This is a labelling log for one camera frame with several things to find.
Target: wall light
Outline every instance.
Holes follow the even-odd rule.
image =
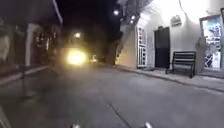
[[[131,19],[132,19],[132,20],[134,20],[134,19],[135,19],[135,16],[134,16],[134,15],[133,15],[133,16],[131,16]]]
[[[119,15],[119,11],[118,10],[114,10],[114,15],[118,16]]]
[[[75,33],[74,35],[75,38],[80,38],[81,37],[81,34],[78,32],[78,33]]]
[[[141,13],[140,14],[140,17],[143,18],[143,19],[145,19],[145,20],[150,20],[149,15],[144,14],[144,13]]]

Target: asphalt road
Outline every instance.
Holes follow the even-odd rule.
[[[12,128],[223,128],[224,95],[103,66],[45,70],[0,87]]]

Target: curb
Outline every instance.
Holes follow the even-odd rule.
[[[25,74],[26,74],[26,75],[30,75],[30,74],[33,74],[33,73],[42,71],[42,70],[44,70],[44,69],[46,69],[46,68],[47,68],[47,66],[43,66],[43,67],[38,67],[38,68],[30,69],[30,70],[26,71]],[[7,84],[7,83],[9,83],[9,82],[18,80],[18,79],[20,79],[21,77],[22,77],[22,73],[16,73],[16,74],[13,74],[13,75],[11,75],[11,76],[7,76],[7,77],[0,78],[0,85]]]
[[[134,70],[134,69],[131,69],[131,68],[121,67],[121,66],[117,66],[117,65],[107,65],[107,66],[110,66],[112,68],[116,68],[116,69],[122,70],[122,71],[127,71],[127,72],[136,73],[136,74],[139,74],[139,75],[144,75],[144,76],[147,76],[147,77],[153,77],[153,78],[162,79],[162,80],[166,80],[166,81],[170,81],[170,82],[175,82],[175,83],[178,83],[178,84],[181,84],[181,85],[185,85],[185,86],[191,86],[191,87],[196,87],[196,88],[200,88],[200,89],[206,89],[206,90],[211,90],[211,91],[224,93],[223,89],[212,88],[212,87],[208,87],[208,86],[182,82],[182,81],[169,79],[169,78],[162,77],[162,76],[147,74],[147,73],[144,73],[144,72],[142,72],[140,70],[137,71],[137,70]]]

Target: bright light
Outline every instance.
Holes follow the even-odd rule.
[[[80,34],[80,33],[76,33],[74,36],[75,36],[76,38],[80,38],[80,37],[81,37],[81,34]]]
[[[140,17],[143,18],[143,19],[145,19],[145,20],[147,20],[147,21],[150,20],[150,19],[149,19],[149,15],[147,15],[147,14],[145,14],[145,13],[141,13],[141,14],[140,14]]]
[[[133,16],[131,16],[131,19],[132,19],[132,20],[134,20],[134,19],[135,19],[135,16],[134,16],[134,15],[133,15]]]
[[[86,55],[81,51],[70,51],[67,58],[68,64],[81,65],[86,61]]]
[[[96,59],[96,55],[93,55],[93,58],[90,61],[91,62],[98,62],[98,60]]]
[[[118,16],[119,15],[119,11],[118,10],[114,10],[114,15]]]

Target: wall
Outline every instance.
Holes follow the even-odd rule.
[[[115,64],[125,66],[125,67],[130,67],[130,68],[136,68],[137,67],[137,55],[136,55],[137,53],[136,53],[134,27],[130,30],[130,34],[128,34],[128,36],[123,35],[122,41],[124,44],[123,49],[119,57],[116,59]]]
[[[108,53],[106,56],[106,63],[114,65],[115,60],[116,60],[116,49],[117,45],[120,43],[120,41],[114,41],[113,43],[110,44],[108,48]]]
[[[200,51],[196,43],[201,37],[200,21],[202,17],[221,14],[220,8],[224,7],[223,0],[154,0],[141,12],[138,25],[147,21],[145,29],[148,36],[148,65],[154,67],[154,30],[158,26],[170,27],[171,53],[173,51]],[[182,24],[171,27],[170,20],[173,16],[180,15]],[[197,64],[202,70],[203,64]]]
[[[4,22],[0,26],[0,76],[18,70],[23,63],[25,29]]]

